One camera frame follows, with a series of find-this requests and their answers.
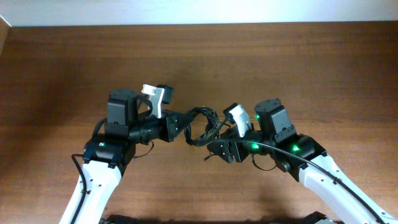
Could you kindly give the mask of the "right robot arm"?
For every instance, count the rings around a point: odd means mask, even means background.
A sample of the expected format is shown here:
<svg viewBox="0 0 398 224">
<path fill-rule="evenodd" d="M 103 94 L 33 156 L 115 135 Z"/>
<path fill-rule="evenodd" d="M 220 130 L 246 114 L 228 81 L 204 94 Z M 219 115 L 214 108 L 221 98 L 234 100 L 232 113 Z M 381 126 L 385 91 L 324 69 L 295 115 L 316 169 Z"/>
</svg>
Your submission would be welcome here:
<svg viewBox="0 0 398 224">
<path fill-rule="evenodd" d="M 258 130 L 241 105 L 225 109 L 234 126 L 207 149 L 228 163 L 270 156 L 278 169 L 319 196 L 344 223 L 397 223 L 341 171 L 323 146 L 296 132 L 278 98 L 258 103 L 254 111 Z"/>
</svg>

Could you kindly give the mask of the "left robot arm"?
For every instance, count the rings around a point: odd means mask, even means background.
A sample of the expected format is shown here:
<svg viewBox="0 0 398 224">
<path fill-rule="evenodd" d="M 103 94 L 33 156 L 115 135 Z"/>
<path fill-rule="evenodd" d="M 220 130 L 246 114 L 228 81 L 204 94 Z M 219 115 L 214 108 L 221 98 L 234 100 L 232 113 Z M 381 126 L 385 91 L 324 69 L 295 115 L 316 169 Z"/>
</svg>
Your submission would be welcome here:
<svg viewBox="0 0 398 224">
<path fill-rule="evenodd" d="M 94 128 L 85 144 L 73 195 L 61 223 L 99 223 L 106 204 L 119 185 L 127 165 L 136 159 L 138 144 L 155 139 L 172 142 L 192 121 L 185 113 L 162 110 L 170 98 L 167 86 L 151 87 L 138 94 L 128 89 L 109 93 L 107 117 Z"/>
</svg>

